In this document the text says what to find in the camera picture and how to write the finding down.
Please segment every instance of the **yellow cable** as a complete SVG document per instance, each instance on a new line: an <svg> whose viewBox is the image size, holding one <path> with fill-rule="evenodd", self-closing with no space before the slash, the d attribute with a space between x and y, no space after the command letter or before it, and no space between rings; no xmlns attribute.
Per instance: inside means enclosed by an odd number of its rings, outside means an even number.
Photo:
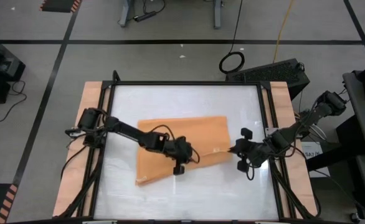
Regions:
<svg viewBox="0 0 365 224"><path fill-rule="evenodd" d="M287 23L287 20L288 20L288 17L289 17L289 13L290 13L290 9L292 8L292 5L293 5L294 2L295 2L295 0L290 0L287 14L285 15L285 18L283 19L282 26L281 26L281 29L280 29L280 33L278 34L277 44L275 46L275 52L274 52L274 59L272 60L272 63L275 63L275 60L277 59L278 46L280 44L281 33L282 33L282 30L283 30L283 28L285 26L285 23Z"/></svg>

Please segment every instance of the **gray floor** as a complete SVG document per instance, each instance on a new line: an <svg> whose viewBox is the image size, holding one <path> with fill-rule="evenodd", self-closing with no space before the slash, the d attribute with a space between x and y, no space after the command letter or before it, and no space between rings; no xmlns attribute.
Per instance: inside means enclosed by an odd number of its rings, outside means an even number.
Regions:
<svg viewBox="0 0 365 224"><path fill-rule="evenodd" d="M121 1L84 0L73 27L72 40L157 40L231 39L234 34L238 0L225 1L222 28L213 29L211 2L166 0L166 9L140 23L130 22L122 29L117 21ZM350 0L365 32L365 1ZM62 40L71 14L40 12L40 1L0 0L0 39ZM244 1L238 39L275 40L288 0ZM158 7L155 0L151 6ZM135 12L141 14L141 1ZM361 40L342 0L297 0L282 34L283 40ZM27 137L50 77L60 45L7 45L26 65L22 77L27 82L26 102L13 109L0 123L0 183L10 183L15 174ZM50 218L65 162L64 130L73 126L83 85L87 81L110 79L115 69L122 80L223 80L219 60L230 45L68 45L40 124L26 171L22 178L9 222ZM244 68L271 63L274 45L236 45L245 54ZM323 91L341 91L342 74L365 68L362 45L281 45L278 60L297 58L306 67L311 83L305 88L300 109L309 108ZM237 65L226 61L227 68ZM15 102L10 97L0 105L0 116ZM293 101L299 110L299 99ZM336 118L326 118L320 127L328 140L337 141L334 131L353 115L351 105ZM344 164L332 168L340 176ZM349 177L338 179L346 182ZM312 181L323 206L322 217L347 222L354 206L327 180Z"/></svg>

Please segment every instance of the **desk leg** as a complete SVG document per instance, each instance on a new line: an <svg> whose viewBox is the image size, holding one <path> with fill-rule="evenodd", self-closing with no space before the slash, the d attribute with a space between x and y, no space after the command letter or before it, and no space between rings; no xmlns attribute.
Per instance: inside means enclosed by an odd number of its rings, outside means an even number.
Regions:
<svg viewBox="0 0 365 224"><path fill-rule="evenodd" d="M214 0L214 28L221 28L221 0Z"/></svg>
<svg viewBox="0 0 365 224"><path fill-rule="evenodd" d="M130 11L130 7L134 4L134 0L124 0L123 1L123 10L121 12L121 17L119 20L119 25L121 27L125 27L128 22L128 13Z"/></svg>

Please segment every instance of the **orange cloth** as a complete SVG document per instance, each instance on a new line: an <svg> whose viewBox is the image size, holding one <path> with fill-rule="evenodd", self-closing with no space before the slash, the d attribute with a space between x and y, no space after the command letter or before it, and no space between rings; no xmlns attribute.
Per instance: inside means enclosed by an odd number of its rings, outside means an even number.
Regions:
<svg viewBox="0 0 365 224"><path fill-rule="evenodd" d="M144 120L138 121L138 129L147 132L160 124L167 125L176 138L185 136L187 142L191 143L200 155L200 163L185 164L186 172L189 169L211 166L232 158L232 154L227 152L230 148L230 137L225 116ZM169 133L164 127L155 131ZM192 159L197 160L195 152L192 152ZM139 147L136 185L148 184L172 175L175 165L176 161L171 158Z"/></svg>

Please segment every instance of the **white tabletop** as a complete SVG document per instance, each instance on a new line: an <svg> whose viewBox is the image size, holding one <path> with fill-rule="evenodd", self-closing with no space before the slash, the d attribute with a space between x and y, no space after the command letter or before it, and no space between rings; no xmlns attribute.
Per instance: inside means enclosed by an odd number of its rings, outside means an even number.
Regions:
<svg viewBox="0 0 365 224"><path fill-rule="evenodd" d="M157 118L226 116L231 146L240 129L264 138L256 86L117 86L111 115L137 127ZM95 219L278 220L268 162L249 181L230 162L139 187L136 142L109 134Z"/></svg>

